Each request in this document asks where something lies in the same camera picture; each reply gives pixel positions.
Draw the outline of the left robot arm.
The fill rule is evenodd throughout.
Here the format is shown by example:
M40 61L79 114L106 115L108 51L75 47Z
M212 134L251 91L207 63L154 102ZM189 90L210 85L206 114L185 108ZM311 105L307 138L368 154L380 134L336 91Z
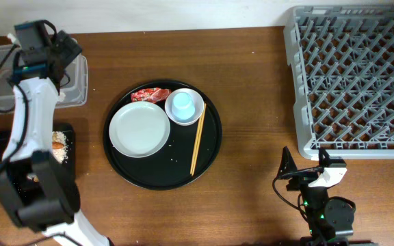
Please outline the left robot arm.
M111 245L81 211L74 176L53 156L53 115L65 69L81 47L65 32L16 30L10 140L0 163L0 203L20 228L61 245Z

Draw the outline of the grey-white plate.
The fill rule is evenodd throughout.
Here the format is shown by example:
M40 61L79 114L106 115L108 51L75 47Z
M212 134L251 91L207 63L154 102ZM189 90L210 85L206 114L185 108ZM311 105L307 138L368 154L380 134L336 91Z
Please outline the grey-white plate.
M150 156L166 144L170 121L165 111L151 102L131 102L121 107L108 126L108 137L119 153L131 158Z

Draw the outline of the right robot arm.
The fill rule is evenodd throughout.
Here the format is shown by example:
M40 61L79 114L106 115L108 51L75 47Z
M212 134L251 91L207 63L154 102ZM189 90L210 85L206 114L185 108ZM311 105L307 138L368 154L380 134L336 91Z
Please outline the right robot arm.
M300 239L301 245L374 245L371 241L349 241L354 234L356 204L344 197L330 197L328 190L339 184L347 172L347 164L340 157L332 157L319 149L319 164L298 169L288 149L283 148L280 167L272 181L275 194L297 210L307 222L310 235ZM299 193L297 203L285 199L276 182L287 180L286 190Z

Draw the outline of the rice and peanut scraps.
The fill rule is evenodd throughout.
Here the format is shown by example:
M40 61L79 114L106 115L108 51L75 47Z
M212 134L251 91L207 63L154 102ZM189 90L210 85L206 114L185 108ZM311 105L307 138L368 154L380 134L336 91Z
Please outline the rice and peanut scraps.
M63 165L66 162L66 160L68 159L68 146L66 144L66 140L67 140L67 138L62 131L53 131L52 143L53 142L60 142L60 143L64 144L64 147L62 149L54 150L52 148L53 156L55 157L57 162L61 165Z

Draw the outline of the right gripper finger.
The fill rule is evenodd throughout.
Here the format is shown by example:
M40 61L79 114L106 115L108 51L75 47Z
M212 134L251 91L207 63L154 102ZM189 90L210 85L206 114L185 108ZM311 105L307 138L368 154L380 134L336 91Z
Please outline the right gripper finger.
M277 173L277 179L290 179L298 171L297 166L293 160L293 157L288 149L288 147L283 148L282 158L280 162L280 167Z
M324 148L319 149L318 157L321 167L344 167L344 160L341 157L330 156Z

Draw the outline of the red snack wrapper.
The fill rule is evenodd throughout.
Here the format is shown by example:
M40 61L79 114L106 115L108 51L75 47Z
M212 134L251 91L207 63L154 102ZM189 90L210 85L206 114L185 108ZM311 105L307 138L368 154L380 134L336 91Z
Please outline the red snack wrapper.
M146 101L149 103L158 103L166 100L167 97L172 93L170 89L162 89L159 87L145 88L137 92L131 93L131 101Z

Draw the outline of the orange carrot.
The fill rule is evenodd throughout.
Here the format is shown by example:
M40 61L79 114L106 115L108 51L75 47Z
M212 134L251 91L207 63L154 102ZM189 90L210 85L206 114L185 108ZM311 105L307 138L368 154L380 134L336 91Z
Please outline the orange carrot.
M63 144L63 143L60 143L60 142L53 142L53 143L52 143L52 148L53 148L54 150L62 149L63 147L64 147L64 144Z

